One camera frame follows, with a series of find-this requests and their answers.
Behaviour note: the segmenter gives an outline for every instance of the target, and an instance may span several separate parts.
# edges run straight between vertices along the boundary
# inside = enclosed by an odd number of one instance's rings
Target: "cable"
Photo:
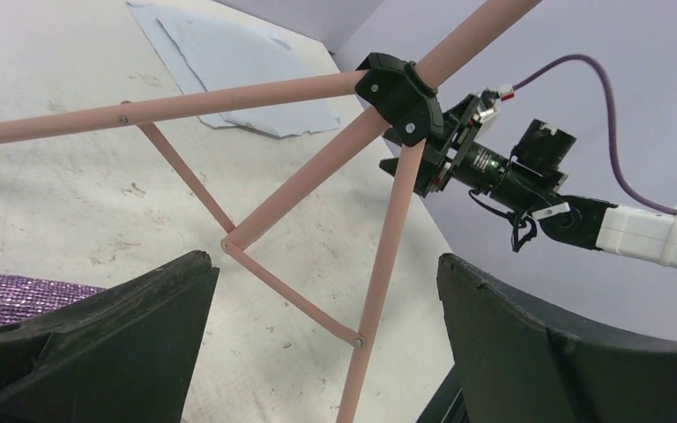
[[[646,207],[650,207],[651,209],[657,210],[659,212],[675,215],[676,209],[655,203],[654,201],[651,201],[648,198],[641,196],[629,185],[627,180],[624,178],[624,174],[621,172],[621,166],[619,164],[619,151],[616,142],[616,105],[614,103],[614,91],[611,89],[611,83],[608,80],[608,75],[606,74],[606,71],[603,69],[600,63],[598,63],[598,61],[586,55],[567,55],[564,57],[560,57],[554,60],[553,62],[549,63],[548,65],[544,66],[543,68],[539,69],[538,71],[533,73],[530,77],[515,84],[514,86],[512,86],[512,88],[514,91],[517,91],[520,88],[523,88],[526,85],[533,82],[536,78],[552,70],[556,66],[559,66],[562,63],[569,62],[572,60],[578,60],[589,64],[593,68],[593,70],[596,71],[596,73],[598,73],[600,83],[603,85],[603,91],[604,94],[606,95],[606,113],[608,114],[608,155],[609,158],[611,159],[611,169],[614,171],[614,177],[616,178],[616,181],[619,183],[619,186],[621,186],[621,188],[624,189],[624,192],[626,192],[628,196],[637,201],[639,204],[642,204]]]
[[[512,225],[512,235],[510,236],[510,245],[512,250],[516,253],[520,252],[520,249],[525,245],[526,242],[532,240],[536,237],[538,230],[536,229],[536,222],[528,216],[528,211],[522,212],[520,214],[513,211],[499,211],[492,207],[491,205],[484,204],[481,200],[476,198],[479,194],[475,189],[469,189],[468,196],[478,205],[483,207],[490,213],[493,213],[500,218],[506,219]],[[528,232],[521,238],[520,230],[528,229]]]

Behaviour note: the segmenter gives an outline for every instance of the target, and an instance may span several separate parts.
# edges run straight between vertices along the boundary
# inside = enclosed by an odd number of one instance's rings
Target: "black bracket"
[[[539,220],[543,233],[554,241],[581,249],[599,249],[596,242],[600,225],[606,210],[615,208],[616,204],[576,196],[560,196],[560,200],[567,202],[570,210]]]
[[[192,251],[1,326],[0,422],[181,421],[218,277]]]
[[[441,137],[444,132],[437,90],[419,78],[415,64],[383,53],[370,53],[357,68],[368,72],[354,88],[408,146],[417,145],[426,137]]]

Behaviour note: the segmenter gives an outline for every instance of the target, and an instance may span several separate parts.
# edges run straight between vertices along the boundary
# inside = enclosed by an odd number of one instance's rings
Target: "white wall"
[[[419,60],[482,0],[385,0],[337,52],[343,70],[371,50]],[[601,61],[612,79],[620,157],[636,190],[677,204],[677,2],[560,0],[544,2],[465,70],[441,87],[443,108],[469,92],[515,83],[569,53]],[[611,174],[606,109],[599,81],[569,63],[529,85],[504,105],[480,142],[507,154],[532,118],[578,138],[562,169],[564,194],[634,204]],[[545,236],[510,251],[510,228],[451,183],[426,204],[455,253],[507,283],[595,320],[677,339],[677,271],[652,263],[575,249]],[[430,275],[430,289],[434,289]]]
[[[336,51],[383,0],[219,0]]]

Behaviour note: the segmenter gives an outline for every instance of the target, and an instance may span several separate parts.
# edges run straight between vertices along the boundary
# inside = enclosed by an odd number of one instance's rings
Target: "black 3d-printed connector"
[[[437,90],[419,78],[415,64],[383,53],[370,53],[357,68],[368,72],[354,88],[408,146],[417,145],[426,137],[441,137],[444,130]]]

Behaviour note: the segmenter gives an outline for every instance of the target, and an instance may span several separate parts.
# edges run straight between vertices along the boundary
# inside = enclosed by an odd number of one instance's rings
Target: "white connector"
[[[500,100],[507,101],[515,97],[515,88],[511,84],[502,84],[500,89],[497,90],[497,93],[500,94]]]
[[[596,247],[677,269],[677,215],[622,205],[607,209]]]

